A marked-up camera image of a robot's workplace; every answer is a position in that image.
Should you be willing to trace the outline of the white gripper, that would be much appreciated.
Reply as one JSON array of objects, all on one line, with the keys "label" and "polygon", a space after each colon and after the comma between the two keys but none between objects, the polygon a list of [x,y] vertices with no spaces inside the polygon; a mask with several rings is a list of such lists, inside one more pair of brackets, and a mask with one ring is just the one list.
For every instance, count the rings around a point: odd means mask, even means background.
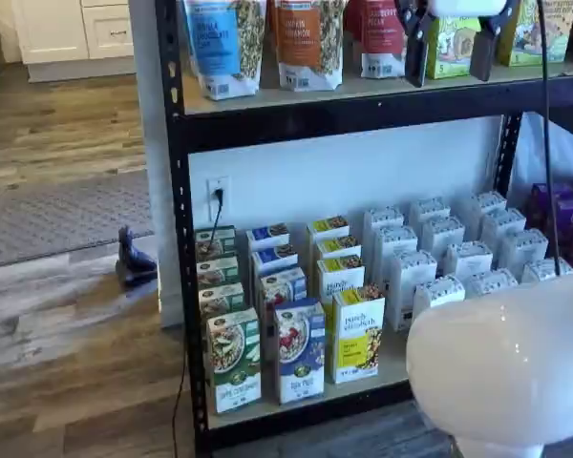
[{"label": "white gripper", "polygon": [[499,36],[519,4],[515,0],[396,0],[399,21],[407,35],[405,79],[417,88],[424,85],[429,51],[429,30],[435,14],[485,14],[478,18],[470,62],[470,75],[488,81]]}]

